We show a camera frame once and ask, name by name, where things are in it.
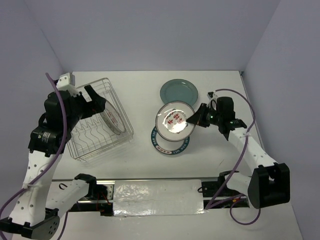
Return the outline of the white plate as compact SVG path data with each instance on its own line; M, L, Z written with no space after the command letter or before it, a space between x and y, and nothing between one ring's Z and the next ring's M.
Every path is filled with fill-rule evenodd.
M100 116L114 133L121 134L126 132L123 119L116 108L108 100L106 100L104 111L100 113Z
M182 141L195 129L194 124L187 122L194 113L194 109L185 102L169 102L158 111L155 127L163 139L170 142Z
M184 140L179 141L179 147L173 149L172 147L170 148L170 144L172 144L172 142L161 137L157 127L154 126L150 133L150 141L157 152L167 156L176 156L182 154L188 148L190 144L190 137L188 136Z

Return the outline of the teal green plate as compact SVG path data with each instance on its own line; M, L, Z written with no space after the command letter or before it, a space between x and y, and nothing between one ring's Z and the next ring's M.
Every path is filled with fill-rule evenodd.
M159 95L164 104L180 101L190 106L195 105L199 97L196 86L185 79L167 81L162 85Z

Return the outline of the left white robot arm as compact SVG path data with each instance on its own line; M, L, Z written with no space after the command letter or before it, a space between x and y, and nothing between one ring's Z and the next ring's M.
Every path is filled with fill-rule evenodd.
M1 219L1 238L4 233L18 234L32 240L49 240L56 233L61 217L85 197L90 200L98 194L96 177L80 173L61 193L47 199L54 172L62 158L71 132L83 119L105 110L106 99L92 88L84 87L91 98L86 101L78 92L68 90L51 92L44 102L45 113L30 134L28 166L21 190L10 200L17 199L11 214Z

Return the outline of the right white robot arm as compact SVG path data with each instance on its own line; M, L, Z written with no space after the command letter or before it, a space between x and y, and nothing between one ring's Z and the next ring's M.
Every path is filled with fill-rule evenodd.
M218 127L219 132L239 152L240 157L231 171L220 173L217 191L206 205L216 205L220 194L228 196L233 191L246 196L255 209L285 204L290 201L290 169L270 157L250 135L251 127L236 118L231 97L217 98L216 106L201 104L187 123L207 128Z

